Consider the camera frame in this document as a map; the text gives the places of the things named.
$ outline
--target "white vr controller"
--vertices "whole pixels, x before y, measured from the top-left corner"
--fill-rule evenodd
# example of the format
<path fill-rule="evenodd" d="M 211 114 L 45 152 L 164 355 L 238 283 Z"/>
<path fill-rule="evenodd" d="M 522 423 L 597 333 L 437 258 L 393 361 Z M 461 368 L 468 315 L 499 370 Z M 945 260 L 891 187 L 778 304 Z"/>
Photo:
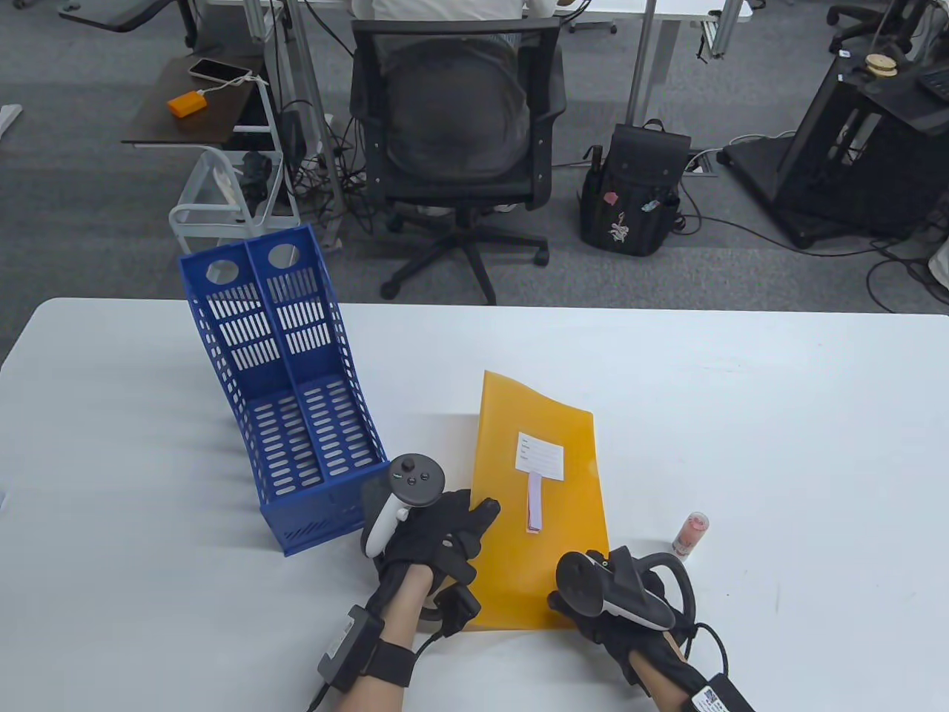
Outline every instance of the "white vr controller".
<path fill-rule="evenodd" d="M 363 486 L 363 553 L 375 558 L 384 552 L 412 508 L 434 504 L 444 491 L 445 473 L 433 459 L 413 454 L 392 460 L 384 477 Z"/>

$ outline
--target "chair armrest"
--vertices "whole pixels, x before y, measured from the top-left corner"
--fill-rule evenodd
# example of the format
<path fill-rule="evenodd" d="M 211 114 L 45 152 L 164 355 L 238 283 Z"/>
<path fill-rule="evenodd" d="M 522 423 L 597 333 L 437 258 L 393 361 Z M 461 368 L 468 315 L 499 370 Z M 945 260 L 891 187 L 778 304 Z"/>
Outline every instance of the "chair armrest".
<path fill-rule="evenodd" d="M 59 12 L 64 20 L 107 29 L 110 32 L 131 32 L 155 17 L 176 0 L 144 0 L 135 5 L 116 9 L 108 0 L 82 0 L 75 10 L 65 5 Z"/>
<path fill-rule="evenodd" d="M 373 116 L 369 108 L 369 96 L 365 87 L 363 58 L 358 49 L 353 56 L 353 79 L 349 87 L 349 115 L 362 124 L 382 126 L 382 120 Z"/>
<path fill-rule="evenodd" d="M 553 53 L 553 67 L 550 69 L 550 83 L 548 84 L 549 106 L 547 111 L 539 117 L 540 121 L 548 121 L 567 111 L 567 87 L 564 83 L 564 54 L 557 46 Z"/>

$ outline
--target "white label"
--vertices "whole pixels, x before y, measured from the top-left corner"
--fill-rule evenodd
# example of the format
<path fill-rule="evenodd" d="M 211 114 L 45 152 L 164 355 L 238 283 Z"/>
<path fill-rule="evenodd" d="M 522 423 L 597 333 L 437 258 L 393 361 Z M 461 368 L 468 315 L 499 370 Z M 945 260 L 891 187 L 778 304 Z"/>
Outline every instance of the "white label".
<path fill-rule="evenodd" d="M 692 698 L 692 704 L 698 712 L 728 712 L 728 707 L 718 698 L 714 689 L 705 685 L 698 694 Z"/>
<path fill-rule="evenodd" d="M 514 469 L 536 473 L 542 478 L 564 481 L 564 448 L 530 435 L 518 433 Z"/>
<path fill-rule="evenodd" d="M 544 505 L 540 497 L 544 478 L 535 472 L 528 474 L 528 533 L 539 534 L 544 529 Z"/>
<path fill-rule="evenodd" d="M 341 635 L 326 651 L 326 655 L 328 655 L 330 658 L 336 657 L 336 653 L 340 651 L 340 646 L 343 644 L 346 636 L 349 635 L 349 631 L 352 630 L 353 626 L 356 625 L 356 621 L 354 621 L 351 617 L 346 616 L 346 618 L 349 622 L 346 623 L 345 627 L 343 628 L 343 635 Z"/>

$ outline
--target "desk leg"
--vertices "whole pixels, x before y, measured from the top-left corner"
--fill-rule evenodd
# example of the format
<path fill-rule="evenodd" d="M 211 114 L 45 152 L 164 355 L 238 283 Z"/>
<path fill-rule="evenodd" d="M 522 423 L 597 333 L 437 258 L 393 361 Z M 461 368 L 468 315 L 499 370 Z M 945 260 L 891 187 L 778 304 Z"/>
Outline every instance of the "desk leg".
<path fill-rule="evenodd" d="M 676 51 L 676 41 L 679 39 L 679 20 L 663 20 L 659 28 L 659 38 L 656 40 L 656 51 L 653 54 L 652 67 L 649 70 L 649 80 L 646 82 L 645 93 L 642 95 L 642 104 L 639 109 L 637 126 L 646 121 L 649 111 L 649 99 L 656 86 L 665 85 L 669 78 L 669 67 L 672 65 L 672 55 Z"/>
<path fill-rule="evenodd" d="M 309 51 L 309 42 L 307 40 L 303 15 L 301 14 L 299 3 L 285 3 L 284 7 L 287 9 L 290 23 L 294 27 L 294 45 L 302 69 L 303 86 L 301 88 L 303 89 L 303 97 L 301 97 L 301 99 L 309 101 L 312 112 L 315 115 L 313 120 L 316 123 L 317 135 L 323 143 L 323 157 L 328 167 L 329 186 L 333 191 L 333 217 L 338 218 L 342 216 L 345 211 L 343 185 L 340 182 L 340 174 L 336 170 L 336 158 L 333 156 L 333 141 L 329 136 L 329 128 L 326 126 L 324 119 L 326 112 L 323 109 L 323 99 L 320 97 L 320 87 L 316 81 L 316 69 L 313 67 L 312 55 Z"/>

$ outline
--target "hand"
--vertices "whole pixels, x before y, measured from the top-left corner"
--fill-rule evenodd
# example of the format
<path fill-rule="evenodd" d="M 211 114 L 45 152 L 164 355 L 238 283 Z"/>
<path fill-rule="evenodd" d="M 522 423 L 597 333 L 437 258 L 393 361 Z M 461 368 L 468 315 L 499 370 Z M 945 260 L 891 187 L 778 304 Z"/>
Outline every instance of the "hand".
<path fill-rule="evenodd" d="M 430 593 L 446 577 L 469 585 L 477 572 L 469 560 L 481 553 L 481 537 L 497 519 L 501 505 L 485 499 L 471 509 L 471 490 L 446 492 L 428 507 L 416 507 L 396 528 L 385 551 L 375 559 L 379 571 L 379 599 L 384 602 L 393 586 L 401 584 L 411 564 L 422 564 L 433 573 Z"/>
<path fill-rule="evenodd" d="M 643 585 L 664 601 L 665 586 L 659 576 L 654 571 L 643 571 L 641 577 Z M 687 692 L 698 692 L 705 685 L 705 678 L 686 663 L 679 652 L 678 646 L 692 634 L 693 626 L 677 610 L 673 609 L 677 622 L 670 634 L 644 628 L 610 613 L 601 613 L 593 618 L 580 615 L 567 605 L 558 591 L 553 591 L 547 601 L 552 610 L 573 621 L 587 640 L 602 645 L 620 665 L 623 676 L 630 684 L 642 685 L 639 675 L 630 664 L 630 653 L 636 651 L 658 672 Z"/>

